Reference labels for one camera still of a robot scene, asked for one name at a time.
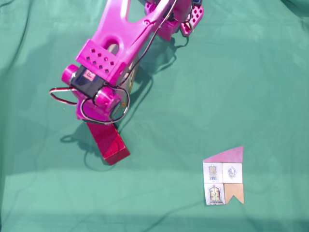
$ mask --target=triangular roof piece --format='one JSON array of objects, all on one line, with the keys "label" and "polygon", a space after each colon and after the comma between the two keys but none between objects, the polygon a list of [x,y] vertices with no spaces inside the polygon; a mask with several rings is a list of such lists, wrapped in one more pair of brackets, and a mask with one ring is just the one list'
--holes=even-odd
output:
[{"label": "triangular roof piece", "polygon": [[242,163],[243,158],[243,146],[239,146],[224,152],[221,152],[217,155],[209,157],[203,162],[211,162],[211,163]]}]

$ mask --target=magenta robot arm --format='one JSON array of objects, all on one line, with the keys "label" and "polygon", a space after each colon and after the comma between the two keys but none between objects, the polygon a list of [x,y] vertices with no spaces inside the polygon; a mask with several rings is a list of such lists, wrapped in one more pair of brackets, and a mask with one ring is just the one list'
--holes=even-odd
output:
[{"label": "magenta robot arm", "polygon": [[[128,22],[130,0],[107,0],[107,4],[92,39],[87,40],[76,61],[62,74],[69,87],[54,88],[50,94],[58,101],[76,105],[78,119],[100,124],[121,120],[130,106],[131,73],[143,58],[156,34],[170,40],[178,28],[188,36],[203,15],[201,6],[192,0],[152,0],[145,5],[146,16],[136,23]],[[139,59],[138,54],[154,32]],[[117,51],[111,51],[111,45]],[[77,102],[55,96],[55,92],[72,91]],[[114,119],[117,110],[121,115]]]}]

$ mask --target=red block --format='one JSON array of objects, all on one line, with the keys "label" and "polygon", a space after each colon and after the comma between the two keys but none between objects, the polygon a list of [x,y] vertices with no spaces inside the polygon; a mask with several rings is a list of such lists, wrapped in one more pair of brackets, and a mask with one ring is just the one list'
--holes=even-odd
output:
[{"label": "red block", "polygon": [[103,159],[109,165],[114,165],[130,155],[129,150],[113,124],[87,123],[87,126],[98,145]]}]

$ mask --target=window illustration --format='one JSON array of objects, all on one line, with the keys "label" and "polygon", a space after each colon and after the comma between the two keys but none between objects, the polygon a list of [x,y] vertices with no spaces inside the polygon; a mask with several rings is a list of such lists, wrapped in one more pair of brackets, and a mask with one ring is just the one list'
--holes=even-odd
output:
[{"label": "window illustration", "polygon": [[236,169],[233,167],[230,167],[230,169],[228,170],[228,176],[233,179],[236,176]]},{"label": "window illustration", "polygon": [[209,180],[218,180],[217,166],[209,166]]}]

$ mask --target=white tile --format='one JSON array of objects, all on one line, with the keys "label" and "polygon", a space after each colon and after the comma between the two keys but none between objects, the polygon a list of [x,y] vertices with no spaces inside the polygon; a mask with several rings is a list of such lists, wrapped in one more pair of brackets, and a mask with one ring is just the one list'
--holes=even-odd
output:
[{"label": "white tile", "polygon": [[225,204],[223,184],[204,184],[207,205]]},{"label": "white tile", "polygon": [[223,163],[223,183],[242,183],[242,164],[241,163]]},{"label": "white tile", "polygon": [[223,183],[222,163],[203,163],[204,183]]}]

